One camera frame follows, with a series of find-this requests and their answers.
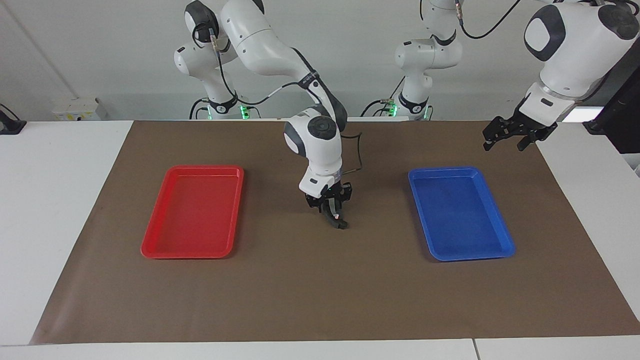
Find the brown paper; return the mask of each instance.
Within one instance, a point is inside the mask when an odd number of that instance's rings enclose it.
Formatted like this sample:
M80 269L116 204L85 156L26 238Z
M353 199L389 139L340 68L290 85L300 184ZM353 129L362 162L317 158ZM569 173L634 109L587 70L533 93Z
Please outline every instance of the brown paper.
M135 122L32 343L394 340L640 334L536 146L482 149L485 122L351 123L364 169L345 176L351 228L307 207L307 166L282 123ZM344 140L344 168L357 165ZM222 260L140 254L164 173L236 164L245 184ZM407 180L479 168L511 231L511 258L441 263Z

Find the white table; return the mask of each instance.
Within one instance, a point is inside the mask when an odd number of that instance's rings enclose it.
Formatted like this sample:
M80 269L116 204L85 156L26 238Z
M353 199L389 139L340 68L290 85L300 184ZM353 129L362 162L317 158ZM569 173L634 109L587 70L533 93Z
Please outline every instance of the white table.
M131 124L32 122L19 136L0 137L0 344L14 345L0 347L0 359L466 360L476 359L476 350L482 360L640 357L639 336L23 346L37 326ZM606 137L588 135L580 124L560 124L539 147L640 317L640 179Z

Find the power socket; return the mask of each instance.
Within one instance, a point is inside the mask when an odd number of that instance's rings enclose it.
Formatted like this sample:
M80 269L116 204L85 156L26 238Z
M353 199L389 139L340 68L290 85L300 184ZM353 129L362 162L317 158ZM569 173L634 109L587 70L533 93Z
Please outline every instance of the power socket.
M100 121L107 112L97 98L79 97L58 102L53 115L57 121Z

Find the cable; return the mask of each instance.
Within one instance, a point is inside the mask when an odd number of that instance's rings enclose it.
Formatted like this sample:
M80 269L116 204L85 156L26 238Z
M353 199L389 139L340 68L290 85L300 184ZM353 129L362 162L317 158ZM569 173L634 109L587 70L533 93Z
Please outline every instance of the cable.
M364 110L362 110L362 113L360 114L360 117L363 117L364 114L367 113L367 110L369 110L369 108L371 108L371 106L374 106L375 104L384 104L384 101L382 100L376 100L376 101L372 101L371 103L369 103L369 105L367 105Z
M316 95L316 93L313 90L311 90L311 88L308 88L307 91L310 92L311 95L313 95L316 98L316 100L318 101L318 104L322 104L322 101L320 100L318 95Z
M11 111L11 109L7 108L7 107L6 107L6 105L4 105L4 104L1 104L1 103L0 103L0 106L2 106L2 107L3 107L3 108L5 108L7 111L9 111L9 112L11 113L11 115L13 115L13 117L15 117L15 120L20 121L20 118L18 117L18 115L16 115L13 111Z
M280 90L284 89L287 86L293 86L293 85L297 85L298 83L286 83L284 85L282 85L281 87L277 88L276 90L273 90L269 95L265 96L265 98L263 98L260 101L257 102L248 102L248 101L244 101L242 99L240 99L237 96L237 92L233 92L231 91L231 88L229 87L229 84L227 83L227 79L225 78L225 72L222 70L222 60L220 59L220 53L218 51L216 51L216 57L218 58L218 66L220 66L220 76L222 77L222 82L225 84L225 88L227 88L227 91L233 95L234 97L237 98L238 102L245 104L245 105L260 105L263 102L269 100L270 97L274 96L277 92L279 92Z
M258 118L262 119L262 115L260 115L260 109L255 106L247 106L247 109L254 109L258 113Z
M515 3L513 3L513 5L511 5L511 8L509 8L509 10L507 10L506 13L504 13L504 15L500 18L500 20L498 20L498 22L495 23L495 25L493 25L493 27L491 29L489 29L489 31L487 31L485 34L480 35L480 36L474 36L471 35L469 33L467 33L467 30L465 29L465 23L462 20L462 5L460 4L460 0L455 0L456 1L456 7L460 7L460 12L458 14L458 22L460 23L460 28L462 29L462 32L468 36L469 38L472 38L474 40L477 39L481 39L486 37L487 35L489 35L490 33L493 32L493 30L495 30L500 24L502 24L502 21L504 21L504 19L507 18L507 16L509 16L509 14L513 11L513 9L515 9L515 7L520 3L521 0L516 0Z
M200 44L198 44L198 42L196 41L196 32L200 29L198 29L198 26L195 26L193 28L193 31L191 32L191 39L193 40L193 43L196 44L196 46L200 49L204 49L204 46L200 46Z
M353 136L340 135L340 137L343 138L343 139L358 139L358 162L360 164L359 167L351 169L351 170L347 170L347 171L343 172L342 175L346 175L346 174L350 174L352 172L356 172L356 171L362 170L362 156L360 155L360 137L361 136L362 136L362 132L358 133L357 135L353 135Z
M384 116L384 115L382 115L382 113L384 111L388 111L386 106L384 108L382 108L382 109L376 110L376 112L373 113L373 116L375 117L377 113L380 113L380 116Z
M191 111L189 112L189 120L193 119L193 112L196 111L196 106L198 106L198 104L200 104L201 102L207 102L207 99L198 99L193 103L193 105L191 106Z
M629 5L633 6L634 9L636 9L634 11L634 16L636 16L638 14L638 12L640 11L640 8L638 7L638 4L636 2L634 2L634 1L631 1L631 0L618 0L618 1L621 1L622 3L629 4Z
M394 89L394 92L392 92L391 95L389 95L389 99L393 99L394 98L394 95L396 94L396 91L398 91L398 89L400 88L400 84L402 84L404 79L406 79L406 76L403 76L402 79L400 79L400 82L398 83L398 85Z
M607 79L609 79L609 75L610 74L611 74L611 70L609 70L609 72L606 73L605 76L602 77L602 80L600 80L600 83L598 84L598 86L596 86L595 90L593 90L591 92L591 94L589 94L589 96L587 96L584 99L580 100L580 103L585 102L585 101L589 100L590 98L592 98L602 88L602 85L604 85L604 82L607 81Z
M209 111L209 109L207 109L207 108L199 108L199 109L197 109L196 110L196 120L198 119L198 113L200 113L202 110Z

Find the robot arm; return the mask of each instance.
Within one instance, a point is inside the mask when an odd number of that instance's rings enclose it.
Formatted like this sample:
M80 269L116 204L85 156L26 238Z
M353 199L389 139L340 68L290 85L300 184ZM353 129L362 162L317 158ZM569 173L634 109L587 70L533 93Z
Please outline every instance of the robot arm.
M209 98L209 113L214 119L236 119L240 117L238 97L235 93L233 82L225 72L224 84L221 69L218 68L218 59L214 49L207 43L211 42L209 32L203 24L217 27L213 12L200 1L194 1L187 5L184 12L185 23L193 36L193 41L188 42L173 53L173 62L183 74L202 81L207 97ZM225 37L220 39L226 44L220 51L220 62L226 64L235 58L237 54L231 46L231 42Z
M456 1L429 0L425 3L424 23L431 37L405 41L397 47L395 54L396 65L405 75L403 89L394 97L396 115L411 120L421 119L427 109L433 80L425 71L453 67L462 58L462 45L456 40Z
M305 57L278 39L264 16L261 0L230 0L218 15L207 7L209 2L188 5L186 20L197 42L212 43L205 48L211 49L216 61L220 60L217 65L223 64L222 45L230 43L247 69L261 75L289 76L316 103L288 119L284 137L292 151L308 159L299 188L306 194L309 206L318 207L332 226L345 229L348 224L342 219L341 209L342 203L350 199L351 185L340 182L340 132L346 126L346 110ZM214 77L222 83L227 78L226 74L224 78Z
M230 0L220 13L226 34L244 66L260 75L285 75L307 91L344 130L347 113L305 57L275 35L264 16L261 0Z
M598 88L636 41L638 28L624 3L553 3L538 10L524 39L529 52L545 66L513 116L496 117L484 129L484 149L515 135L524 135L520 151L545 140L557 121Z

